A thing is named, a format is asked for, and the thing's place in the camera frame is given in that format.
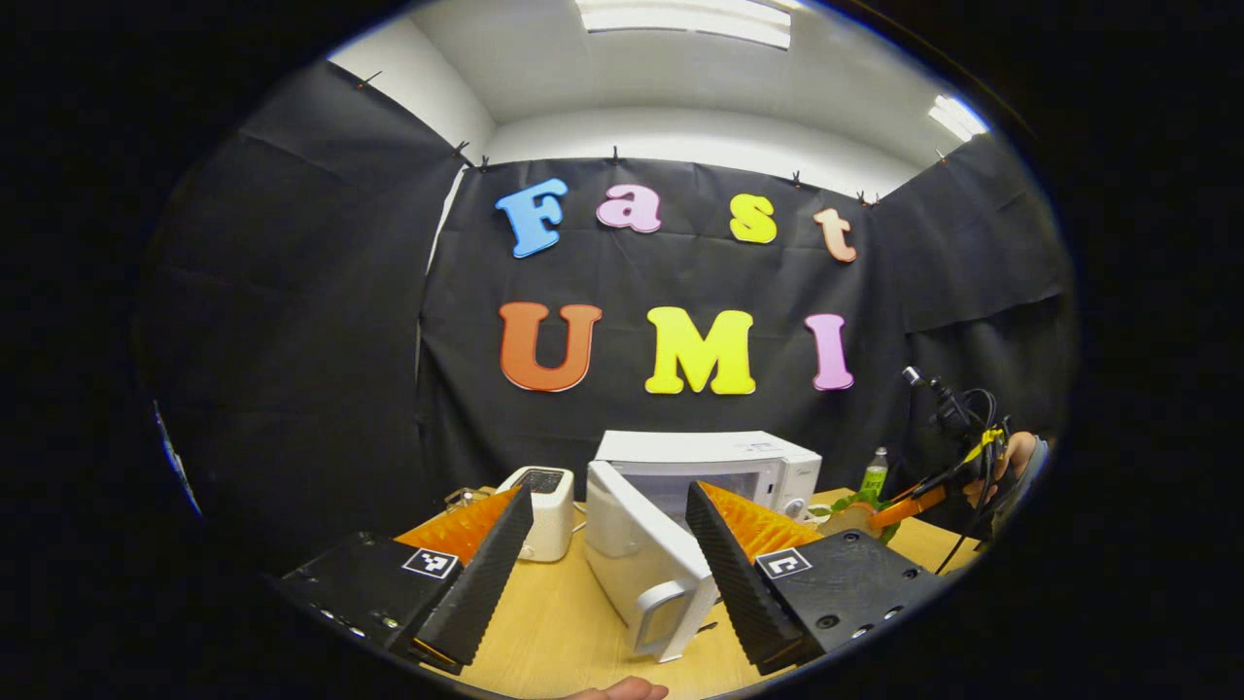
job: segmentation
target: microwave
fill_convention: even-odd
[[[821,474],[820,455],[763,431],[610,430],[601,439],[596,461],[608,463],[688,532],[687,490],[693,481],[802,521]]]

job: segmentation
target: person's hand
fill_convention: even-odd
[[[627,676],[605,690],[588,688],[559,700],[663,700],[669,695],[664,685],[653,685],[642,678]]]
[[[998,494],[998,481],[1003,479],[1008,469],[1015,472],[1015,479],[1024,476],[1024,470],[1028,469],[1028,463],[1033,459],[1033,453],[1035,451],[1035,435],[1031,433],[1016,433],[1011,435],[1011,439],[1006,441],[1006,451],[998,458],[998,464],[994,466],[994,485],[989,487],[985,504]],[[985,480],[978,480],[963,487],[963,495],[968,497],[968,504],[972,504],[973,509],[980,501],[980,492],[984,489]]]

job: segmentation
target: wooden table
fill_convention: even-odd
[[[850,494],[847,489],[826,491],[817,494],[812,504],[827,506]],[[576,525],[583,521],[578,511],[575,517]],[[958,537],[908,518],[889,547],[933,571]],[[943,573],[970,562],[975,547],[975,540],[967,540]],[[748,663],[724,603],[713,607],[704,624],[714,622],[718,627],[698,634],[680,659],[657,664],[651,656],[632,656],[626,624],[592,576],[583,557],[583,532],[578,531],[560,562],[515,564],[475,663],[464,668],[457,680],[513,698],[551,699],[587,688],[608,688],[637,675],[668,686],[669,700],[699,700],[795,668],[761,676]]]

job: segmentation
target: bottle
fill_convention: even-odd
[[[889,463],[886,461],[886,449],[878,448],[872,456],[872,461],[863,470],[863,482],[860,491],[871,491],[873,497],[881,500],[881,487],[886,485],[886,475],[889,474]]]

